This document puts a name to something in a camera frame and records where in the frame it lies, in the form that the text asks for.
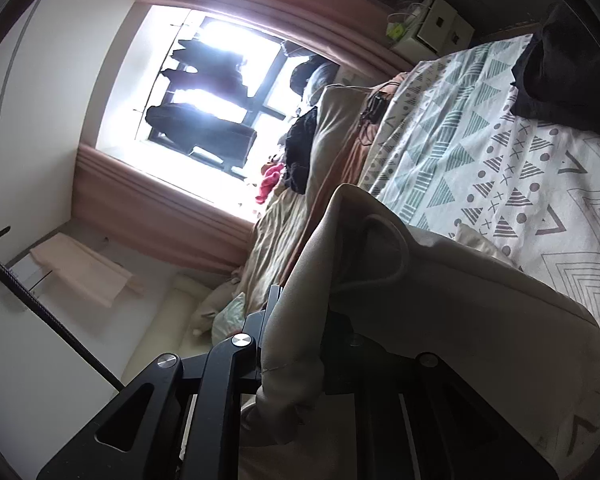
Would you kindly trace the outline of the beige jacket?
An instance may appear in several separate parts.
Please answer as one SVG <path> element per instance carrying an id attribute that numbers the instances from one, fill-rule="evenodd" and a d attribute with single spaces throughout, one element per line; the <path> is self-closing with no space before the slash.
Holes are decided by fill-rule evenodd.
<path id="1" fill-rule="evenodd" d="M 329 312 L 388 352 L 431 352 L 562 476 L 600 444 L 600 326 L 485 252 L 404 224 L 344 184 L 268 320 L 262 384 L 242 414 L 239 477 L 352 479 L 353 403 L 322 396 Z"/>

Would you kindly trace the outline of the folded black clothes stack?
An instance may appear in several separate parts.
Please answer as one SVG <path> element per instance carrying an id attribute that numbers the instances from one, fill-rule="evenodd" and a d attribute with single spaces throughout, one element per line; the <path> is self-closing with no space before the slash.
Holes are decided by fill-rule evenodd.
<path id="1" fill-rule="evenodd" d="M 600 47 L 568 6 L 550 7 L 512 73 L 514 115 L 600 135 Z"/>

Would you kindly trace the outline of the cream padded headboard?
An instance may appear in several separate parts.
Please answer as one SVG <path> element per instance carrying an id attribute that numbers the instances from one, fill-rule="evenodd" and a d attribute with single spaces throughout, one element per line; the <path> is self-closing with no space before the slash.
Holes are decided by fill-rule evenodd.
<path id="1" fill-rule="evenodd" d="M 176 274 L 157 314 L 126 364 L 121 381 L 127 385 L 157 356 L 174 353 L 180 358 L 199 356 L 211 349 L 210 333 L 195 335 L 192 315 L 212 289 Z"/>

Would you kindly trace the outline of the plush toy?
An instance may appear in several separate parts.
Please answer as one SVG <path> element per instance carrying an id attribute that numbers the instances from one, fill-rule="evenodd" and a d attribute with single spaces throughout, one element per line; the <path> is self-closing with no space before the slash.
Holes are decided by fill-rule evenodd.
<path id="1" fill-rule="evenodd" d="M 211 330 L 214 318 L 234 299 L 239 281 L 232 278 L 219 285 L 201 301 L 190 318 L 190 329 L 198 337 Z"/>

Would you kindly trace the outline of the light green pillow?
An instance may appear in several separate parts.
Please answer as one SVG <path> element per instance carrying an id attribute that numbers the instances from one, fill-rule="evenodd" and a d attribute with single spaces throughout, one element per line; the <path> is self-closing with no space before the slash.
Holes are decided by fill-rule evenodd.
<path id="1" fill-rule="evenodd" d="M 211 342 L 214 346 L 242 331 L 245 323 L 245 300 L 245 294 L 240 292 L 215 315 L 211 327 Z"/>

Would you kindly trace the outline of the left pink curtain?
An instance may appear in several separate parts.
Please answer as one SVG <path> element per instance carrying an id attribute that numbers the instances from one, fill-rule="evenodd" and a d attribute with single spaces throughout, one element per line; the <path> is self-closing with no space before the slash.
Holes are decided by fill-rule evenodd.
<path id="1" fill-rule="evenodd" d="M 72 216 L 145 256 L 227 274 L 248 258 L 252 224 L 81 144 Z"/>

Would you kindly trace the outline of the pink curtain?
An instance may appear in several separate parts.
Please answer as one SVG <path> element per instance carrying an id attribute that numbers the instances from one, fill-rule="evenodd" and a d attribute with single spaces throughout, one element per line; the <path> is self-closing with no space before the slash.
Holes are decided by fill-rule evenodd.
<path id="1" fill-rule="evenodd" d="M 227 274 L 248 258 L 252 224 L 81 144 L 72 216 L 145 256 Z"/>
<path id="2" fill-rule="evenodd" d="M 396 52 L 333 18 L 277 0 L 138 0 L 243 21 L 261 32 L 288 39 L 373 80 L 407 72 L 413 65 Z"/>

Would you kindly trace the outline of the beige duvet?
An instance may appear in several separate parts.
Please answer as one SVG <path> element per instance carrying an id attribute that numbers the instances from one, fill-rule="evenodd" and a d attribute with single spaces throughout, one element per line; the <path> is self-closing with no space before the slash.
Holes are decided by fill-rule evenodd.
<path id="1" fill-rule="evenodd" d="M 290 188 L 272 198 L 254 227 L 237 291 L 247 314 L 264 307 L 268 289 L 286 283 L 302 248 L 321 222 L 332 193 L 361 177 L 378 127 L 365 117 L 378 91 L 332 84 L 317 104 L 306 192 Z"/>

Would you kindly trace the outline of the orange brown blanket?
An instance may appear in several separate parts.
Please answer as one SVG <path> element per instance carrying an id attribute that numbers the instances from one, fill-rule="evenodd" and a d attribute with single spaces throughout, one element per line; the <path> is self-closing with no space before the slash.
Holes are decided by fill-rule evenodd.
<path id="1" fill-rule="evenodd" d="M 400 73 L 372 88 L 333 84 L 324 90 L 318 103 L 306 192 L 283 193 L 274 206 L 276 211 L 270 214 L 278 222 L 278 234 L 271 237 L 271 273 L 266 284 L 286 283 L 336 188 L 358 182 L 379 129 L 379 122 L 375 125 L 362 119 L 366 104 L 378 92 L 391 101 L 405 78 Z"/>

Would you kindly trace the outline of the pink garment at window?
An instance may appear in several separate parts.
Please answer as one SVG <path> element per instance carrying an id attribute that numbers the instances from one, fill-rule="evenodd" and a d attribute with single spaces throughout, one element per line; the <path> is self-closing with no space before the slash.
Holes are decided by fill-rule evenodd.
<path id="1" fill-rule="evenodd" d="M 285 169 L 283 162 L 267 162 L 261 168 L 262 180 L 258 186 L 256 202 L 263 205 L 276 185 L 279 184 L 280 176 Z"/>

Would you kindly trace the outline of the patterned white bedspread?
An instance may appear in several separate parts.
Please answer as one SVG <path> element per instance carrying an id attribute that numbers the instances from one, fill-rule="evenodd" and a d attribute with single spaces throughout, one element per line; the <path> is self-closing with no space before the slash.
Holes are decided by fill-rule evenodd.
<path id="1" fill-rule="evenodd" d="M 421 62 L 394 95 L 360 185 L 404 223 L 466 224 L 519 269 L 600 312 L 600 136 L 514 115 L 527 37 Z"/>

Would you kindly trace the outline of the dark hanging garment left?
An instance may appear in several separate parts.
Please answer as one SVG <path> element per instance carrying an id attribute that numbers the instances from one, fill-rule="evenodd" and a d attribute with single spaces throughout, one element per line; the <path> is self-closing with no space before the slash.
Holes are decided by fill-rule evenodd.
<path id="1" fill-rule="evenodd" d="M 187 154 L 201 148 L 228 169 L 245 165 L 257 139 L 253 128 L 217 118 L 187 103 L 148 107 L 145 120 Z"/>

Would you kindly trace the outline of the dark hanging garment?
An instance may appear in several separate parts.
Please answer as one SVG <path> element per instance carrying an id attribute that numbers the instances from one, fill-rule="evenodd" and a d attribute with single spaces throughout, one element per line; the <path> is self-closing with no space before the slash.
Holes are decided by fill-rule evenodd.
<path id="1" fill-rule="evenodd" d="M 253 128 L 217 118 L 187 103 L 148 107 L 145 120 L 187 154 L 201 148 L 228 169 L 245 165 L 257 139 Z"/>
<path id="2" fill-rule="evenodd" d="M 211 47 L 199 39 L 180 40 L 171 58 L 184 65 L 181 70 L 165 68 L 160 72 L 174 90 L 204 90 L 234 104 L 248 101 L 248 87 L 242 79 L 244 57 L 235 52 Z"/>

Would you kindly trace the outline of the black garment on duvet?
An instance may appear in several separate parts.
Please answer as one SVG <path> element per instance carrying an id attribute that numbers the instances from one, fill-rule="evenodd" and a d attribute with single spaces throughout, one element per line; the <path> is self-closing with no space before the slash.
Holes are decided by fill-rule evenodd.
<path id="1" fill-rule="evenodd" d="M 306 192 L 311 166 L 311 151 L 317 125 L 317 107 L 300 116 L 285 136 L 285 177 L 287 188 Z"/>

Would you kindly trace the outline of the small black device on bed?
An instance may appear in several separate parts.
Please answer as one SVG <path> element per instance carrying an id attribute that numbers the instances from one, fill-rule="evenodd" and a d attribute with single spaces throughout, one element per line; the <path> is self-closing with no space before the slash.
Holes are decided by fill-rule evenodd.
<path id="1" fill-rule="evenodd" d="M 377 125 L 384 117 L 389 102 L 390 98 L 385 93 L 378 92 L 371 96 L 366 104 L 362 119 Z"/>

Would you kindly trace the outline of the dark hanging garment right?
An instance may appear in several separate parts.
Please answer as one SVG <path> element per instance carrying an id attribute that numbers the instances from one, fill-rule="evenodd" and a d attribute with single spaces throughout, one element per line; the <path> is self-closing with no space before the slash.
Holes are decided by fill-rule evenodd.
<path id="1" fill-rule="evenodd" d="M 234 104 L 248 101 L 248 87 L 242 79 L 244 57 L 235 52 L 211 47 L 199 39 L 180 40 L 171 58 L 184 65 L 181 70 L 165 68 L 160 72 L 174 90 L 204 90 Z"/>

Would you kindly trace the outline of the dark cushions at window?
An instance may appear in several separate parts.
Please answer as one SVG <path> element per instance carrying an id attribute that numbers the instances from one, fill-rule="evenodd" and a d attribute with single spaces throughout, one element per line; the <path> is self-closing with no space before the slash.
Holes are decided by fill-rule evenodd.
<path id="1" fill-rule="evenodd" d="M 318 94 L 332 84 L 339 66 L 321 55 L 314 54 L 306 62 L 299 64 L 291 73 L 289 88 L 301 98 L 304 105 L 314 105 Z"/>

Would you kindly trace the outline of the green tissue pack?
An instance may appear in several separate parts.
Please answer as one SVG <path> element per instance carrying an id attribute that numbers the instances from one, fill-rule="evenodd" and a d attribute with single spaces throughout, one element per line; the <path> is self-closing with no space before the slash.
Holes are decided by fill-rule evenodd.
<path id="1" fill-rule="evenodd" d="M 398 42 L 406 34 L 403 22 L 391 22 L 387 24 L 386 36 L 394 42 Z"/>

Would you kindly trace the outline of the white bedside table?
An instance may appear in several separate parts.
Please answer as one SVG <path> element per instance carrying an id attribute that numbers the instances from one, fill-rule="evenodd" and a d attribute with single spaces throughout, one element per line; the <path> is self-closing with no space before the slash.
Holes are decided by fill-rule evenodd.
<path id="1" fill-rule="evenodd" d="M 391 41 L 391 50 L 412 64 L 442 58 L 465 50 L 475 29 L 445 0 L 422 0 L 388 16 L 388 23 L 403 22 L 406 34 Z"/>

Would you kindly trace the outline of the right pink curtain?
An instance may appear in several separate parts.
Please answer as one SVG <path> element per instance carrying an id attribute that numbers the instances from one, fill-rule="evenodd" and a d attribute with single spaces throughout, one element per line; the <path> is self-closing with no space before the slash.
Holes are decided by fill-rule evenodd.
<path id="1" fill-rule="evenodd" d="M 288 39 L 373 80 L 407 72 L 413 65 L 396 52 L 333 18 L 277 0 L 138 0 L 243 21 L 261 32 Z"/>

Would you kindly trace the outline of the cream cloth on wall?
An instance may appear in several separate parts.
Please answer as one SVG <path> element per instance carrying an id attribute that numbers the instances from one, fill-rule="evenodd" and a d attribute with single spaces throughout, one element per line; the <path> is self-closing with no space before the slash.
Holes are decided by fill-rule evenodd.
<path id="1" fill-rule="evenodd" d="M 123 289 L 142 294 L 140 279 L 74 238 L 57 233 L 30 250 L 33 260 L 99 307 L 111 308 Z"/>

